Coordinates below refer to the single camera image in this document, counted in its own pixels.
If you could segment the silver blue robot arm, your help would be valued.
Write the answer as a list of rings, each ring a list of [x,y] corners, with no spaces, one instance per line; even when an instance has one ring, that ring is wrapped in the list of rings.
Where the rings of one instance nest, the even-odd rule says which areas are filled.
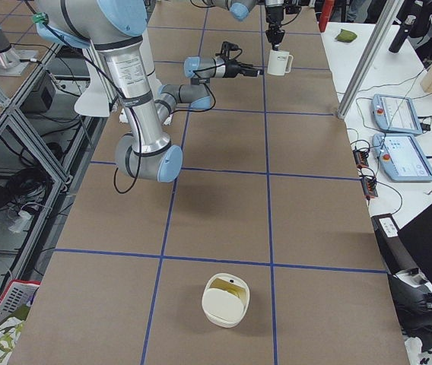
[[[283,29],[284,13],[286,3],[284,0],[207,0],[196,4],[190,1],[191,5],[197,8],[223,8],[229,11],[237,21],[245,20],[250,12],[256,6],[262,6],[265,9],[265,21],[268,25],[265,31],[266,38],[271,44],[272,50],[279,50],[282,40],[284,39],[285,30]]]
[[[189,57],[184,64],[190,84],[166,84],[154,94],[141,54],[148,15],[143,1],[38,1],[40,36],[79,49],[94,47],[104,57],[106,74],[121,101],[131,131],[116,147],[116,165],[133,178],[174,181],[183,152],[163,131],[162,124],[180,104],[191,110],[211,105],[211,78],[257,77],[263,71],[230,57],[240,52],[225,42],[213,58]]]

